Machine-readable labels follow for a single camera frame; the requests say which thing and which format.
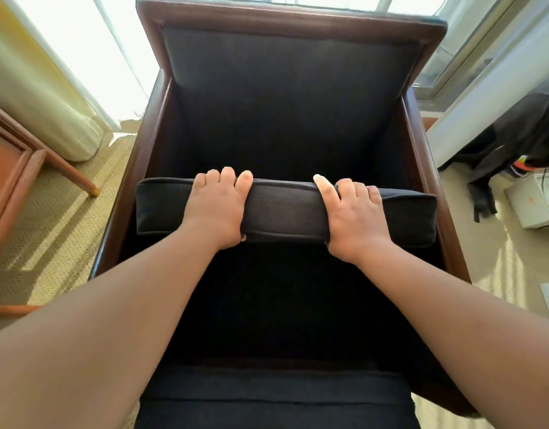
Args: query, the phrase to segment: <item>beige carpet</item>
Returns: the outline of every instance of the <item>beige carpet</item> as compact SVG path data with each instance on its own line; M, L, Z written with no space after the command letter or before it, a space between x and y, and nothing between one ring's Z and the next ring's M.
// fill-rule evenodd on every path
M104 141L94 158L78 165L102 189L96 199L54 169L42 172L0 259L0 304L45 304L86 282L133 140L123 137L112 146ZM467 173L454 165L442 181L473 282L548 317L538 284L549 282L549 229L521 229L503 194L509 182L501 178L493 181L499 215L474 223ZM484 420L459 418L415 400L423 429L491 428ZM126 429L133 427L136 412Z

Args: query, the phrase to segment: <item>person's left hand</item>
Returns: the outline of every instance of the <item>person's left hand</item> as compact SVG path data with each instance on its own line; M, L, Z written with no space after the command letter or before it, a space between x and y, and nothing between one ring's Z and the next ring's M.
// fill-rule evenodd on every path
M220 173L209 170L207 174L197 174L180 228L194 230L217 251L244 241L241 221L252 184L253 174L248 170L238 178L231 167L223 168Z

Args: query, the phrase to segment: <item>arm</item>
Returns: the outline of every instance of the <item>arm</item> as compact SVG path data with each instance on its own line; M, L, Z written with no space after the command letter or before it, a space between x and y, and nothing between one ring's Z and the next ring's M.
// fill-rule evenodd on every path
M423 262L392 243L375 186L314 177L328 249L400 309L473 405L497 428L549 428L549 321Z
M252 180L198 174L177 231L0 331L0 429L121 427L214 254L241 241Z

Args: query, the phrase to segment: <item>person's right hand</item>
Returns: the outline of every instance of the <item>person's right hand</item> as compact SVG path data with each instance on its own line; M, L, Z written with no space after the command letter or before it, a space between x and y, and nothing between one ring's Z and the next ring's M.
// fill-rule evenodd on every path
M324 176L316 174L314 182L328 211L328 251L332 256L358 266L364 253L393 244L378 188L341 179L336 184L338 196Z

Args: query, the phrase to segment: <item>sheer curtain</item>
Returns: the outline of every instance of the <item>sheer curtain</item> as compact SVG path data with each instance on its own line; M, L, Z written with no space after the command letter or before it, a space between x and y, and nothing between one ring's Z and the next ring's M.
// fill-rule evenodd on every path
M135 0L3 0L103 122L143 115L159 67Z

